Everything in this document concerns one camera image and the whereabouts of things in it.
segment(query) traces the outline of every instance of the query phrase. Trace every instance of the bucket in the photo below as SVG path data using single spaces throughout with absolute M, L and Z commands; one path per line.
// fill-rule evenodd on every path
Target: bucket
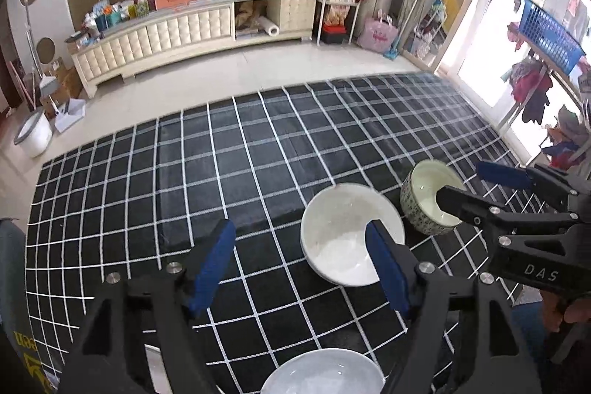
M 25 153 L 33 159 L 47 149 L 51 136 L 51 124 L 45 117 L 44 109 L 40 107 L 25 119 L 14 138 L 14 145 L 21 146 Z

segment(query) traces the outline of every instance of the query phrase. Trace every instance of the white bowl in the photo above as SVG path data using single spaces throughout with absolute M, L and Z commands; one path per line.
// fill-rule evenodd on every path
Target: white bowl
M 409 173 L 400 191 L 400 205 L 409 222 L 427 236 L 445 234 L 461 224 L 437 205 L 437 192 L 442 187 L 466 190 L 452 168 L 440 161 L 421 161 Z
M 301 220 L 301 248 L 308 263 L 333 284 L 367 286 L 379 281 L 365 247 L 365 227 L 379 219 L 395 242 L 404 226 L 392 203 L 360 184 L 337 184 L 314 196 Z
M 382 387 L 382 372 L 367 357 L 347 349 L 320 349 L 279 367 L 261 394 L 379 394 Z

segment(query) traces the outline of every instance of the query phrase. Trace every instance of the blue basket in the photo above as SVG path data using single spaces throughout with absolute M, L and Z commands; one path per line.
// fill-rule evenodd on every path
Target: blue basket
M 566 75 L 585 55 L 581 45 L 560 22 L 532 0 L 525 0 L 519 32 L 546 53 Z

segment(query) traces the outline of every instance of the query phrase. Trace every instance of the human hand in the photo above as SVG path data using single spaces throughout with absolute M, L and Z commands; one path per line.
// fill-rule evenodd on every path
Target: human hand
M 550 332 L 558 332 L 564 320 L 569 324 L 587 322 L 591 319 L 591 299 L 577 299 L 566 309 L 564 316 L 558 311 L 561 298 L 551 292 L 540 291 L 542 294 L 542 319 Z

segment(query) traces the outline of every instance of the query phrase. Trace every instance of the pink bag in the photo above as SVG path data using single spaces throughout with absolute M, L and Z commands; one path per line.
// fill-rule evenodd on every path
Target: pink bag
M 369 51 L 383 54 L 388 51 L 398 36 L 398 28 L 392 24 L 392 18 L 378 12 L 377 19 L 367 19 L 357 44 Z

